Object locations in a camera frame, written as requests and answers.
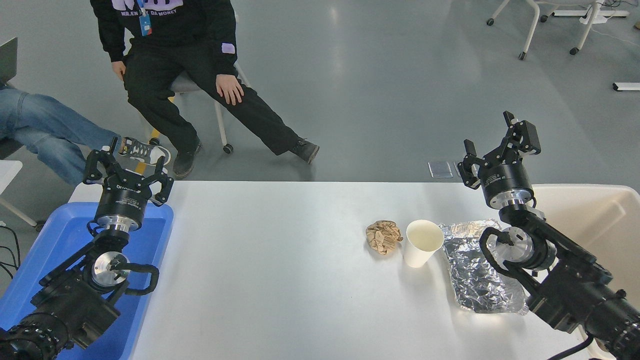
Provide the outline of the person's left hand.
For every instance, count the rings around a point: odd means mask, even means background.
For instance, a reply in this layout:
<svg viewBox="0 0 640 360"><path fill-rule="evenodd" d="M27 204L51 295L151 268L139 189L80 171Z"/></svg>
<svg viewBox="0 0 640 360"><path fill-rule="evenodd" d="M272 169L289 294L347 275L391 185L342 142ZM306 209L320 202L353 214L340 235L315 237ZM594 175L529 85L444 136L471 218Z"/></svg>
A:
<svg viewBox="0 0 640 360"><path fill-rule="evenodd" d="M231 74L215 76L215 88L227 105L238 105L243 101L244 91L238 78Z"/></svg>

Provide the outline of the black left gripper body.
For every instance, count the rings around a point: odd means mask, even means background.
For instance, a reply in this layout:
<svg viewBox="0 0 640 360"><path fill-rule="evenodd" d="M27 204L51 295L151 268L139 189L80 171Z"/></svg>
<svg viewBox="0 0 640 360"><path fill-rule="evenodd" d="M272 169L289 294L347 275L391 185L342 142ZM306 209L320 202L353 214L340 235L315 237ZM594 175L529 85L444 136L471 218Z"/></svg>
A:
<svg viewBox="0 0 640 360"><path fill-rule="evenodd" d="M128 218L134 224L142 224L151 196L149 187L131 189L120 183L105 182L102 185L102 194L94 221L98 224L107 224L110 219L120 217Z"/></svg>

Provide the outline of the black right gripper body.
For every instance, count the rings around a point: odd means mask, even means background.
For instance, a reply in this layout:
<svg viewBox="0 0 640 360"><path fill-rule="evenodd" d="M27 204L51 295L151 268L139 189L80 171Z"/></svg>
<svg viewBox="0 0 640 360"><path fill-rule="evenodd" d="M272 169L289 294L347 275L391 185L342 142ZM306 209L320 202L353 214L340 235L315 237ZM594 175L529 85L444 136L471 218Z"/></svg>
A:
<svg viewBox="0 0 640 360"><path fill-rule="evenodd" d="M507 191L524 191L524 199L530 201L533 190L521 162L499 164L492 167L480 167L477 177L480 180L486 201L493 200L498 194Z"/></svg>

